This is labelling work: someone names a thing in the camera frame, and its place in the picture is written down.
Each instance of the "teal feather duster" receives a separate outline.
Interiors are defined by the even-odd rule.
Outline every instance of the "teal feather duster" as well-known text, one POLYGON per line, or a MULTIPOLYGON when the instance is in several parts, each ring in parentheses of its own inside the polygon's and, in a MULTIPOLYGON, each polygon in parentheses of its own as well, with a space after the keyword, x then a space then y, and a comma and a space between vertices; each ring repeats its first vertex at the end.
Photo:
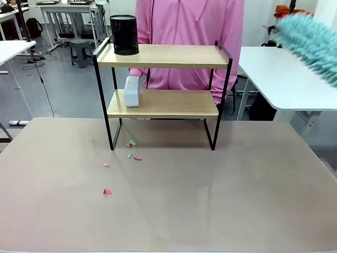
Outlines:
POLYGON ((308 68, 337 87, 337 33, 312 15, 295 14, 278 20, 275 40, 301 58, 308 68))

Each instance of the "orange object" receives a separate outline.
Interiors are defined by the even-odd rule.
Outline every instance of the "orange object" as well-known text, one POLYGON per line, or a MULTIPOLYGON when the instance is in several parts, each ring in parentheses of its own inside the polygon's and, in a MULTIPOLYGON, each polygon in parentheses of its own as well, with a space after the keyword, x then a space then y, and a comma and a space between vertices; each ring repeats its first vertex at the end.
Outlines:
MULTIPOLYGON (((290 8, 286 5, 278 5, 276 6, 276 10, 275 10, 275 14, 274 17, 276 18, 283 18, 283 17, 287 17, 290 13, 290 8)), ((294 14, 296 13, 306 13, 306 14, 311 14, 312 16, 314 15, 314 13, 311 12, 307 12, 303 9, 295 9, 294 14)))

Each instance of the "hoodie zipper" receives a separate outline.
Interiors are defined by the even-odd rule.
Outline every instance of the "hoodie zipper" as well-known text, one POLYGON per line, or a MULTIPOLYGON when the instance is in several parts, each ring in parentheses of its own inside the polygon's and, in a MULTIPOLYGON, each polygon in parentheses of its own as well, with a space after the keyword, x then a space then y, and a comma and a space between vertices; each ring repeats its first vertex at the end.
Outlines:
MULTIPOLYGON (((175 19, 175 30, 174 30, 174 36, 173 36, 173 41, 172 41, 172 45, 175 45, 175 39, 177 37, 177 33, 178 33, 178 21, 179 21, 179 12, 180 12, 180 4, 181 4, 181 0, 178 0, 178 8, 177 8, 177 16, 175 19)), ((168 69, 168 74, 167 74, 167 87, 170 90, 170 76, 171 76, 171 68, 168 69)))

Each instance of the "backpack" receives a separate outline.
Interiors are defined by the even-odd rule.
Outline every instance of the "backpack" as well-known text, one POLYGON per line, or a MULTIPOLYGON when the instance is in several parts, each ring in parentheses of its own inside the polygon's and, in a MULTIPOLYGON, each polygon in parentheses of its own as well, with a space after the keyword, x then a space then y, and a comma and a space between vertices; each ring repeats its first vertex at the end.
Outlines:
POLYGON ((26 21, 27 29, 29 32, 29 35, 31 38, 37 38, 41 36, 41 32, 43 31, 43 28, 39 21, 37 21, 35 18, 29 18, 26 21))

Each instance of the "stool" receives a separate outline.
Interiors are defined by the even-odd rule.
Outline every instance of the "stool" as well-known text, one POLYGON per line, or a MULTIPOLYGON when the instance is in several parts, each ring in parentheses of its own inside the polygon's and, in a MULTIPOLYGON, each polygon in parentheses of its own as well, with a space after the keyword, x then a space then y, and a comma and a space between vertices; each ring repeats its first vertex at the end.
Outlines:
POLYGON ((70 55, 72 57, 72 65, 78 63, 80 69, 85 68, 85 64, 93 61, 93 51, 90 48, 89 42, 85 40, 73 40, 70 42, 70 55), (89 50, 90 55, 87 55, 85 49, 89 50))

